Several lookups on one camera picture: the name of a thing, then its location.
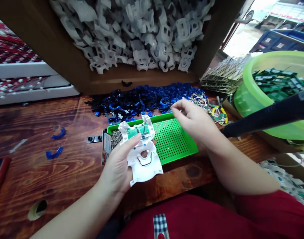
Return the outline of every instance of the pile of blue plastic parts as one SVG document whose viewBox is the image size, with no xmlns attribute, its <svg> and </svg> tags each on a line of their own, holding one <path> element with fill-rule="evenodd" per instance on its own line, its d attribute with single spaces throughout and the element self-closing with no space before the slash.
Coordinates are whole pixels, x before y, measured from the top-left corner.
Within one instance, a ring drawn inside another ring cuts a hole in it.
<svg viewBox="0 0 304 239">
<path fill-rule="evenodd" d="M 189 99 L 193 93 L 202 94 L 204 91 L 194 88 L 190 83 L 173 83 L 165 87 L 150 87 L 148 85 L 135 87 L 133 90 L 121 92 L 115 90 L 108 97 L 95 95 L 92 101 L 85 102 L 92 107 L 96 116 L 101 114 L 108 118 L 110 124 L 122 121 L 136 120 L 134 117 L 159 109 L 163 114 L 171 112 L 170 107 L 180 99 Z"/>
</svg>

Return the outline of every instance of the red shirt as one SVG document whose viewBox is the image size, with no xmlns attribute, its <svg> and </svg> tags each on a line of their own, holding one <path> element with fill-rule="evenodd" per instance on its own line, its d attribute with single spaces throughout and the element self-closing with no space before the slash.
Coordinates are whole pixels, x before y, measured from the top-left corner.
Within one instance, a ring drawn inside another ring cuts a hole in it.
<svg viewBox="0 0 304 239">
<path fill-rule="evenodd" d="M 304 205 L 283 191 L 237 196 L 235 206 L 238 214 L 197 196 L 180 196 L 133 216 L 119 238 L 154 239 L 153 217 L 164 214 L 170 239 L 304 239 Z"/>
</svg>

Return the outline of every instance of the truck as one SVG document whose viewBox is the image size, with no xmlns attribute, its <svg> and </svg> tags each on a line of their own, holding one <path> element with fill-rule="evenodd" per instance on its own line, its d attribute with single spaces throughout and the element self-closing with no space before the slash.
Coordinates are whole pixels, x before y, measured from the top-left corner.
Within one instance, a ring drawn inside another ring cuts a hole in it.
<svg viewBox="0 0 304 239">
<path fill-rule="evenodd" d="M 304 51 L 304 23 L 294 29 L 267 30 L 249 52 Z"/>
<path fill-rule="evenodd" d="M 255 28 L 267 25 L 273 29 L 293 29 L 304 22 L 304 2 L 299 0 L 255 0 L 245 16 L 247 23 L 255 20 Z"/>
</svg>

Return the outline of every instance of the green plastic tray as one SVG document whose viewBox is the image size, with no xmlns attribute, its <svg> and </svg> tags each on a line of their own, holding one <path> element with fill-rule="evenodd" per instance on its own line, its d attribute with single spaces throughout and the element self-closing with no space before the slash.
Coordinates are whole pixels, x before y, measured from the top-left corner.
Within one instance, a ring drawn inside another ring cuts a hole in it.
<svg viewBox="0 0 304 239">
<path fill-rule="evenodd" d="M 155 130 L 154 140 L 156 152 L 161 164 L 167 164 L 175 160 L 197 153 L 198 147 L 194 140 L 183 129 L 172 113 L 151 117 Z M 130 126 L 143 123 L 142 119 L 128 122 Z M 108 134 L 117 130 L 119 125 L 109 126 Z"/>
</svg>

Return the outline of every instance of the wooden table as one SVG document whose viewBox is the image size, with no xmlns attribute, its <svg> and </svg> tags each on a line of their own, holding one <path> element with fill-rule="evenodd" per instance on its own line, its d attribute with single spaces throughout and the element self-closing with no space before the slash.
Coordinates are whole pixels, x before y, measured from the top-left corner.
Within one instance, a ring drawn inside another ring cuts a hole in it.
<svg viewBox="0 0 304 239">
<path fill-rule="evenodd" d="M 101 134 L 108 122 L 85 105 L 89 99 L 81 96 L 0 108 L 0 157 L 12 158 L 0 192 L 0 238 L 29 238 L 99 179 L 102 144 L 88 144 L 86 138 Z M 67 134 L 53 140 L 51 136 L 62 127 Z M 28 140 L 9 154 L 22 139 Z M 277 153 L 254 134 L 231 141 L 255 162 Z M 59 146 L 64 146 L 62 154 L 47 160 L 45 151 Z M 127 213 L 144 208 L 215 179 L 202 154 L 166 164 L 163 169 L 164 174 L 135 184 L 119 209 Z M 30 221 L 29 209 L 43 199 L 48 203 L 45 213 Z"/>
</svg>

